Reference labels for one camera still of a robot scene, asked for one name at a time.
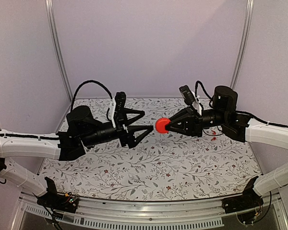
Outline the red round bottle cap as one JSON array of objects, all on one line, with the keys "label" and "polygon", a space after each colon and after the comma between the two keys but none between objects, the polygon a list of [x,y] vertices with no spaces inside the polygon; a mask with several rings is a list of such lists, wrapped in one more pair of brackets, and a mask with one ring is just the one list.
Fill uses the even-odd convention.
[{"label": "red round bottle cap", "polygon": [[166,125],[170,122],[171,120],[165,117],[158,119],[155,124],[156,131],[160,134],[167,134]]}]

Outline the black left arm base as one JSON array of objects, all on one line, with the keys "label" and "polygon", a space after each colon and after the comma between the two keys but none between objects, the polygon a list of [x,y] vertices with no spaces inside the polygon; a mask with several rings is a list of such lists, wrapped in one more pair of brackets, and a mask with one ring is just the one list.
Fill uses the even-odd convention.
[{"label": "black left arm base", "polygon": [[37,198],[37,203],[52,210],[76,213],[79,196],[71,192],[59,194],[54,181],[48,177],[45,177],[45,180],[47,182],[46,193]]}]

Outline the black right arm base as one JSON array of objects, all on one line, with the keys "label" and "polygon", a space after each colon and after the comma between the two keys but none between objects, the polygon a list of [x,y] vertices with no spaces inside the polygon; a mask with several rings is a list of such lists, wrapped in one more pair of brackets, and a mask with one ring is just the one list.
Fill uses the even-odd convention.
[{"label": "black right arm base", "polygon": [[246,184],[241,195],[224,198],[222,200],[222,208],[226,214],[259,207],[264,204],[261,195],[257,195],[254,191],[254,183],[257,178],[259,178],[259,176],[252,178]]}]

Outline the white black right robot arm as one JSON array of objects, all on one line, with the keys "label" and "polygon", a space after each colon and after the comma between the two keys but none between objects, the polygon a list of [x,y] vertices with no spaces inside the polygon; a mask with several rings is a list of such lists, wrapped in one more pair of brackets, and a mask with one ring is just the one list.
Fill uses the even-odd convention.
[{"label": "white black right robot arm", "polygon": [[[161,132],[176,132],[190,137],[201,137],[204,129],[221,127],[228,138],[239,142],[256,142],[288,150],[288,125],[259,119],[255,115],[237,111],[238,94],[227,86],[216,86],[210,98],[211,108],[203,109],[196,92],[188,86],[180,87],[187,107],[165,120],[156,128]],[[288,162],[275,170],[252,178],[239,197],[239,205],[249,209],[262,196],[288,185]]]}]

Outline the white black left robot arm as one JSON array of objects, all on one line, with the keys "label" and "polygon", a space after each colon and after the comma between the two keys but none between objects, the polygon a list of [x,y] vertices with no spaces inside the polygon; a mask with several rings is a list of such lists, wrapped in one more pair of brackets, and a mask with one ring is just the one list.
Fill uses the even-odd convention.
[{"label": "white black left robot arm", "polygon": [[87,149],[118,139],[121,146],[132,149],[149,133],[153,126],[135,126],[145,115],[143,111],[120,109],[112,113],[112,120],[101,122],[88,106],[78,106],[67,114],[68,130],[51,134],[23,134],[0,128],[0,178],[23,187],[57,208],[62,198],[56,193],[54,182],[40,178],[12,157],[41,157],[58,161],[73,161],[85,155]]}]

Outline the floral patterned table mat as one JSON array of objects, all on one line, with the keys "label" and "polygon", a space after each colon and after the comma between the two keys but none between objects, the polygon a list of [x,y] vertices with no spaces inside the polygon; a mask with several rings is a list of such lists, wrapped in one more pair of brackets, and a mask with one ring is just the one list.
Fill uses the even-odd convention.
[{"label": "floral patterned table mat", "polygon": [[63,193],[157,201],[238,194],[261,169],[248,144],[213,127],[200,138],[153,131],[133,149],[114,140],[87,150],[75,161],[45,159],[39,173]]}]

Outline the aluminium front rail frame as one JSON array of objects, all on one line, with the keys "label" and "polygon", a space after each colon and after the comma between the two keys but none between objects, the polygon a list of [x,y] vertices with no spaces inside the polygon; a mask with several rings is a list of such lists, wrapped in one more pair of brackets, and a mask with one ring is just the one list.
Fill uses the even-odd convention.
[{"label": "aluminium front rail frame", "polygon": [[22,192],[13,230],[288,230],[278,192],[262,207],[227,213],[223,198],[184,201],[118,201],[82,197],[75,213],[52,212]]}]

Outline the aluminium back right post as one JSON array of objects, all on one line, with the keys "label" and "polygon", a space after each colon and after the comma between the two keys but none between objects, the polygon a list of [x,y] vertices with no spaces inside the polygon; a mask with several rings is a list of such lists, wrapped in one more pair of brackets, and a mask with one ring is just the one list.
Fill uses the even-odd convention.
[{"label": "aluminium back right post", "polygon": [[232,78],[230,82],[230,88],[233,90],[235,90],[237,83],[238,83],[239,74],[240,74],[240,70],[242,67],[242,63],[243,63],[244,53],[247,47],[248,37],[249,37],[251,24],[252,24],[253,8],[254,8],[254,0],[247,0],[239,51],[238,51],[237,59],[235,62],[235,66],[234,66],[234,70],[233,70],[233,74],[232,74]]}]

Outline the aluminium post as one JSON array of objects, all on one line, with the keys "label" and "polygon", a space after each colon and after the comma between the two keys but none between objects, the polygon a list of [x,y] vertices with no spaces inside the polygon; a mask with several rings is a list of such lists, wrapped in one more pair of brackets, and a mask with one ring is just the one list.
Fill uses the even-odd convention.
[{"label": "aluminium post", "polygon": [[240,70],[242,67],[242,63],[243,63],[244,53],[247,47],[248,37],[249,37],[251,24],[252,24],[253,8],[254,8],[254,0],[247,0],[239,51],[238,51],[237,59],[235,62],[235,66],[234,66],[234,70],[233,70],[233,74],[232,74],[232,78],[230,82],[230,88],[233,90],[235,90],[237,83],[238,83],[239,74],[240,74]]},{"label": "aluminium post", "polygon": [[57,64],[59,67],[60,75],[62,78],[63,86],[66,91],[67,97],[69,101],[72,101],[72,89],[69,83],[69,79],[67,76],[67,71],[65,68],[65,63],[60,47],[60,41],[59,41],[59,35],[56,27],[56,21],[55,21],[55,13],[54,13],[54,8],[53,8],[53,1],[52,0],[45,0],[45,6],[46,6],[46,13],[47,13],[47,18],[48,18],[48,24],[49,24],[49,29],[50,29],[50,35],[55,51],[55,56],[57,60]]}]

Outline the aluminium back left post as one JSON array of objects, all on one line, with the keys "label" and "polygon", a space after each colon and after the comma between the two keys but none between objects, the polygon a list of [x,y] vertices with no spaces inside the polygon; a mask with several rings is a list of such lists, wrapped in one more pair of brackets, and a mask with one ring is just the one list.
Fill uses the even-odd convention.
[{"label": "aluminium back left post", "polygon": [[72,89],[69,83],[69,79],[67,76],[67,71],[65,68],[65,63],[60,47],[60,41],[59,41],[59,35],[56,27],[56,21],[55,21],[55,13],[54,13],[54,8],[53,8],[53,1],[52,0],[45,0],[45,6],[46,6],[46,13],[47,13],[47,18],[48,18],[48,24],[49,24],[49,29],[50,29],[50,35],[55,51],[55,56],[57,60],[57,64],[59,67],[60,75],[62,78],[63,86],[66,91],[67,97],[69,101],[72,101]]}]

